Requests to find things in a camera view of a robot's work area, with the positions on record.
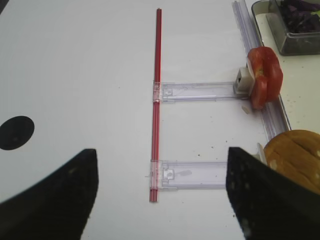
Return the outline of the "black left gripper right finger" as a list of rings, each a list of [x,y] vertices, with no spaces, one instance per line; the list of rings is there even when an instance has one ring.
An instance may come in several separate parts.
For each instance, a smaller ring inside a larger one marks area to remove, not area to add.
[[[318,240],[320,196],[230,147],[225,186],[246,240]]]

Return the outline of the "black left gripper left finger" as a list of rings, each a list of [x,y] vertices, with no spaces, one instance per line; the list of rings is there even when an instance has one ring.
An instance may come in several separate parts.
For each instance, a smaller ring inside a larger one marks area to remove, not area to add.
[[[99,187],[95,149],[84,149],[49,176],[0,204],[2,240],[79,240]]]

